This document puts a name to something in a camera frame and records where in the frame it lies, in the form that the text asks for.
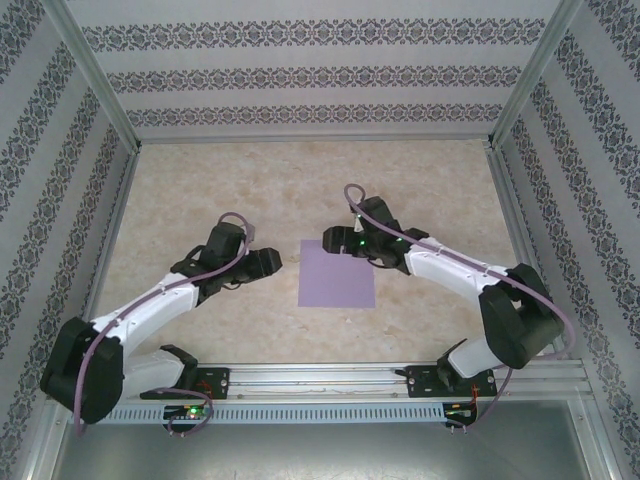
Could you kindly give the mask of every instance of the marble-patterned floor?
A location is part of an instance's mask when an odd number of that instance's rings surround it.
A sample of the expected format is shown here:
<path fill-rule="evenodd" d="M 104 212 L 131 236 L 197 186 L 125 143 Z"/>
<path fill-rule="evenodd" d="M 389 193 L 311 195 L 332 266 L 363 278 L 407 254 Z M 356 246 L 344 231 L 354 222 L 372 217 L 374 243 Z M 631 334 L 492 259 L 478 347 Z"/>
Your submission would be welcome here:
<path fill-rule="evenodd" d="M 375 309 L 297 306 L 300 240 L 351 223 L 342 195 L 348 182 L 382 196 L 403 228 L 515 264 L 479 140 L 147 145 L 98 313 L 153 286 L 206 241 L 220 214 L 235 210 L 256 226 L 255 248 L 278 249 L 283 268 L 222 291 L 141 351 L 173 343 L 219 363 L 421 361 L 481 333 L 479 313 L 462 298 L 396 271 L 375 271 Z"/>

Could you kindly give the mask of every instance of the purple paper sheet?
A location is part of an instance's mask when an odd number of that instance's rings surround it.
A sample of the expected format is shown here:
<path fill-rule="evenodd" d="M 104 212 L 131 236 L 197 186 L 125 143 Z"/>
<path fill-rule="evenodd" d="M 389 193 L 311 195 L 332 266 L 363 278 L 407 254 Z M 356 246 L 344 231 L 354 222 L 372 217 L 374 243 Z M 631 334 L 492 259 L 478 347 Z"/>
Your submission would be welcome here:
<path fill-rule="evenodd" d="M 298 306 L 375 308 L 373 267 L 364 258 L 325 252 L 320 240 L 302 240 Z"/>

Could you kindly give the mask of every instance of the ceiling wall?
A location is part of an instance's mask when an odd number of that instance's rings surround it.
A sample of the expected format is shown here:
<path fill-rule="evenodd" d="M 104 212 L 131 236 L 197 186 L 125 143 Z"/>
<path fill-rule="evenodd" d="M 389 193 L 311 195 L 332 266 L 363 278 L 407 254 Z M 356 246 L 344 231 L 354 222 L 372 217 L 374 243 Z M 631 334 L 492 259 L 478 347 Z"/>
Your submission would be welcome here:
<path fill-rule="evenodd" d="M 71 0 L 143 140 L 491 132 L 558 0 Z"/>

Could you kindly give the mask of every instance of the purple cable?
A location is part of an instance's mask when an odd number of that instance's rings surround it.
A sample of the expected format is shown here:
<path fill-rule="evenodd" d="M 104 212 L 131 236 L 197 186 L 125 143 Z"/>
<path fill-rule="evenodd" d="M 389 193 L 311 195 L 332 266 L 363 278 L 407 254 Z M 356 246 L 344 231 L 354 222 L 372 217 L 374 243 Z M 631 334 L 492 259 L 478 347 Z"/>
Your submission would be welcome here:
<path fill-rule="evenodd" d="M 211 417 L 213 416 L 213 402 L 211 401 L 211 398 L 209 398 L 204 393 L 194 392 L 192 390 L 182 390 L 180 388 L 159 388 L 156 390 L 156 393 L 179 393 L 181 395 L 193 395 L 194 397 L 202 398 L 205 402 L 207 402 L 207 405 L 209 405 L 209 413 L 207 413 L 207 416 L 204 417 L 204 419 L 200 423 L 198 423 L 195 427 L 193 427 L 191 430 L 188 430 L 186 432 L 181 432 L 179 434 L 181 438 L 187 437 L 189 435 L 193 435 L 199 430 L 202 430 L 204 426 L 207 423 L 209 423 L 209 420 L 211 420 Z M 179 415 L 174 415 L 173 417 L 171 417 L 169 419 L 169 423 L 167 424 L 167 430 L 169 431 L 169 435 L 171 436 L 173 436 L 175 433 L 178 433 L 174 431 L 173 428 L 171 428 L 173 426 L 173 421 L 177 416 Z"/>
<path fill-rule="evenodd" d="M 453 260 L 455 260 L 456 262 L 459 262 L 463 265 L 466 265 L 467 267 L 473 268 L 474 270 L 477 270 L 479 272 L 484 273 L 485 275 L 489 275 L 493 278 L 496 278 L 498 280 L 501 280 L 503 282 L 508 283 L 509 285 L 511 285 L 514 288 L 517 288 L 518 290 L 526 293 L 527 295 L 533 297 L 535 300 L 538 300 L 540 303 L 544 304 L 545 306 L 547 306 L 553 313 L 555 313 L 558 318 L 560 318 L 560 320 L 562 320 L 562 322 L 564 323 L 564 326 L 566 328 L 566 332 L 567 332 L 567 337 L 568 337 L 568 343 L 567 345 L 560 350 L 559 352 L 554 352 L 554 353 L 548 353 L 545 355 L 540 355 L 538 357 L 536 357 L 536 360 L 549 360 L 549 359 L 556 359 L 558 357 L 561 357 L 562 355 L 565 355 L 566 353 L 568 353 L 569 351 L 571 351 L 573 349 L 573 346 L 576 343 L 576 332 L 573 328 L 573 325 L 571 324 L 571 321 L 569 320 L 569 318 L 564 314 L 564 312 L 562 310 L 560 310 L 558 307 L 556 307 L 553 302 L 551 300 L 549 300 L 548 298 L 546 298 L 544 295 L 540 295 L 538 292 L 536 292 L 535 290 L 527 287 L 526 285 L 523 285 L 522 283 L 513 280 L 505 275 L 502 275 L 498 272 L 494 272 L 492 270 L 489 270 L 485 267 L 483 267 L 482 265 L 480 265 L 479 263 L 473 262 L 471 260 L 467 260 L 464 257 L 461 257 L 460 255 L 456 255 L 453 252 L 450 252 L 446 249 L 442 249 L 440 251 L 438 251 L 438 249 L 432 245 L 429 245 L 427 243 L 423 243 L 419 240 L 416 240 L 414 238 L 411 238 L 405 234 L 403 234 L 402 232 L 398 232 L 396 230 L 393 230 L 392 228 L 387 227 L 386 225 L 378 222 L 377 220 L 371 218 L 369 215 L 367 215 L 360 207 L 358 207 L 358 204 L 355 202 L 355 200 L 353 200 L 350 196 L 349 196 L 349 189 L 350 188 L 355 188 L 357 189 L 361 194 L 362 194 L 362 198 L 360 198 L 360 202 L 362 200 L 364 200 L 366 198 L 366 192 L 364 190 L 364 188 L 362 188 L 362 186 L 356 184 L 356 183 L 349 183 L 348 185 L 345 185 L 344 187 L 344 196 L 347 199 L 347 202 L 349 203 L 349 205 L 351 206 L 351 208 L 353 208 L 353 210 L 358 213 L 360 216 L 362 216 L 362 218 L 364 218 L 365 220 L 367 220 L 370 224 L 378 227 L 380 230 L 382 230 L 383 232 L 387 232 L 390 235 L 394 235 L 398 238 L 402 238 L 403 240 L 406 240 L 407 242 L 413 244 L 413 245 L 418 245 L 419 247 L 422 247 L 426 250 L 432 251 L 434 253 L 439 253 L 440 255 L 445 255 Z M 489 406 L 487 407 L 487 409 L 484 411 L 484 413 L 482 414 L 482 416 L 480 418 L 478 418 L 478 420 L 476 420 L 475 423 L 478 423 L 478 421 L 480 421 L 481 419 L 487 417 L 491 411 L 493 411 L 493 409 L 496 406 L 496 403 L 498 402 L 498 400 L 500 399 L 500 397 L 502 396 L 502 394 L 504 393 L 505 388 L 507 387 L 507 384 L 509 383 L 509 380 L 511 380 L 511 374 L 513 373 L 513 369 L 509 368 L 509 371 L 507 372 L 507 376 L 504 379 L 504 382 L 502 383 L 502 385 L 500 386 L 500 389 L 498 390 L 496 396 L 493 398 L 493 400 L 491 401 L 491 403 L 489 404 Z"/>
<path fill-rule="evenodd" d="M 167 285 L 164 289 L 154 290 L 150 292 L 148 295 L 145 295 L 144 297 L 136 300 L 127 308 L 125 308 L 122 311 L 122 313 L 118 315 L 118 317 L 111 320 L 111 322 L 107 324 L 107 326 L 98 334 L 98 336 L 93 340 L 93 342 L 91 342 L 91 345 L 89 345 L 89 348 L 87 349 L 87 352 L 85 353 L 84 358 L 82 359 L 82 363 L 80 364 L 80 370 L 78 371 L 78 381 L 76 383 L 76 391 L 75 391 L 75 396 L 73 400 L 73 424 L 74 424 L 77 436 L 79 437 L 82 436 L 86 428 L 86 427 L 83 427 L 82 423 L 80 422 L 80 409 L 82 408 L 82 391 L 84 389 L 84 380 L 85 380 L 85 377 L 87 376 L 87 369 L 89 368 L 89 362 L 91 361 L 91 357 L 93 357 L 93 354 L 95 353 L 96 349 L 98 348 L 98 345 L 104 339 L 104 337 L 106 337 L 107 334 L 113 328 L 115 328 L 121 321 L 123 321 L 127 315 L 133 312 L 136 308 L 147 303 L 149 300 L 152 300 L 153 298 L 166 292 L 167 290 L 171 290 L 173 288 L 179 287 L 186 283 L 193 283 L 193 282 L 198 282 L 200 280 L 206 280 L 207 278 L 215 277 L 216 275 L 226 272 L 227 270 L 232 268 L 236 263 L 238 263 L 242 259 L 242 257 L 245 255 L 249 247 L 249 244 L 253 240 L 253 233 L 252 233 L 253 227 L 249 224 L 246 218 L 244 218 L 239 213 L 235 213 L 235 212 L 227 212 L 223 214 L 218 219 L 218 224 L 227 217 L 235 217 L 239 219 L 243 223 L 245 231 L 247 232 L 247 239 L 245 240 L 244 245 L 242 246 L 242 249 L 240 249 L 240 253 L 238 253 L 238 256 L 236 258 L 231 260 L 226 265 L 220 267 L 219 269 L 214 270 L 213 272 L 203 273 L 202 275 L 196 275 L 195 277 L 192 277 L 192 278 L 185 278 L 183 280 L 178 280 L 177 282 L 173 282 Z M 189 390 L 184 390 L 183 392 L 188 392 L 190 395 L 201 396 L 200 392 L 191 392 Z"/>

